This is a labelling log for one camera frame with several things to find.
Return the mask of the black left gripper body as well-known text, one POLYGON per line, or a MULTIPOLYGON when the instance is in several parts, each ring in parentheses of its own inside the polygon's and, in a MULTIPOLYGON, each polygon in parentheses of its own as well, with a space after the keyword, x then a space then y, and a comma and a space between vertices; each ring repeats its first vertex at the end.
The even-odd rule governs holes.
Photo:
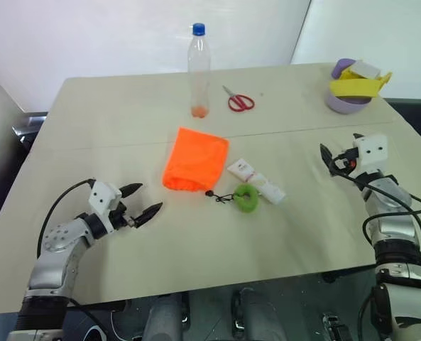
POLYGON ((122 227, 139 228, 140 225, 136 219, 126 213, 127 207, 120 201, 114 210, 109 212, 109 221, 114 230, 122 227))

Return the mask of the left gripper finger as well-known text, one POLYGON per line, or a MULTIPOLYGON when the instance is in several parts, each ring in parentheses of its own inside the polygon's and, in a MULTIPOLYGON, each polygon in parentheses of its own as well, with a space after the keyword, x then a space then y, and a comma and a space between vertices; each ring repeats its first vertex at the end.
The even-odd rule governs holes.
POLYGON ((120 188, 121 197, 126 198, 134 194, 143 184, 142 183, 130 183, 120 188))
POLYGON ((146 208, 138 217, 135 218, 135 226, 140 227, 151 220, 163 206, 162 202, 151 205, 146 208))

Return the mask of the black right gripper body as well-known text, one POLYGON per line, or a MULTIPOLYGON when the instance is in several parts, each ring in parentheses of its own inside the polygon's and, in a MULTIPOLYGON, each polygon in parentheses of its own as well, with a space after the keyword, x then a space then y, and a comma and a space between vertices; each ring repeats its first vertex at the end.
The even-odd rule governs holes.
POLYGON ((332 165, 336 171, 349 175, 355 170, 358 157, 359 149, 357 147, 350 148, 335 157, 332 165))

